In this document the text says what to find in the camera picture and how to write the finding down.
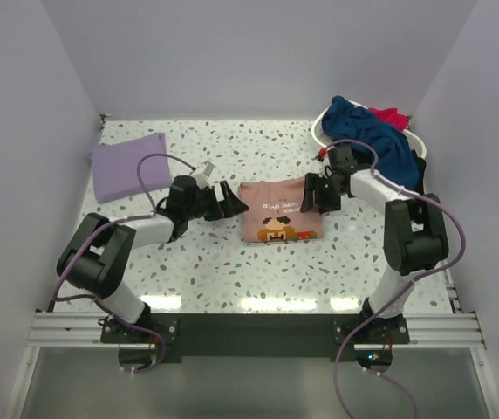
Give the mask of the pink t shirt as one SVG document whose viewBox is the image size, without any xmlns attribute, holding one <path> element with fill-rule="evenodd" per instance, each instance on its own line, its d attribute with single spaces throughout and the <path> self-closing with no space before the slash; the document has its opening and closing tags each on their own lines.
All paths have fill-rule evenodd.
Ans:
<svg viewBox="0 0 499 419">
<path fill-rule="evenodd" d="M 317 209 L 301 210 L 304 178 L 279 182 L 243 182 L 239 199 L 248 205 L 242 213 L 242 237 L 247 243 L 320 239 L 323 217 Z"/>
</svg>

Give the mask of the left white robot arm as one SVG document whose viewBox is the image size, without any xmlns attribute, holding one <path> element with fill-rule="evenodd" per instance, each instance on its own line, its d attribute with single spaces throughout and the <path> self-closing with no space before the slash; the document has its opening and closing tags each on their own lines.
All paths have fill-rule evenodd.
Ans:
<svg viewBox="0 0 499 419">
<path fill-rule="evenodd" d="M 146 215 L 110 219 L 87 214 L 60 256 L 52 300 L 90 299 L 120 323 L 121 333 L 142 342 L 151 332 L 151 309 L 126 284 L 124 274 L 132 250 L 179 239 L 190 221 L 214 222 L 249 210 L 225 181 L 222 197 L 215 187 L 193 175 L 174 178 L 168 196 Z"/>
</svg>

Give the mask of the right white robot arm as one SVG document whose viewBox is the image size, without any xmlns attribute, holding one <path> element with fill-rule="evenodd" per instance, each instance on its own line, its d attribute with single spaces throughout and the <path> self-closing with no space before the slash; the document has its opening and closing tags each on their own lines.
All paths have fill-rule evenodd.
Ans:
<svg viewBox="0 0 499 419">
<path fill-rule="evenodd" d="M 389 319 L 399 317 L 414 286 L 413 275 L 429 272 L 448 257 L 448 237 L 437 196 L 420 195 L 386 179 L 378 158 L 359 163 L 349 145 L 322 148 L 321 169 L 304 177 L 303 212 L 341 209 L 341 197 L 360 198 L 384 216 L 383 251 L 387 264 L 382 278 L 365 300 L 359 333 L 371 343 L 390 332 Z"/>
</svg>

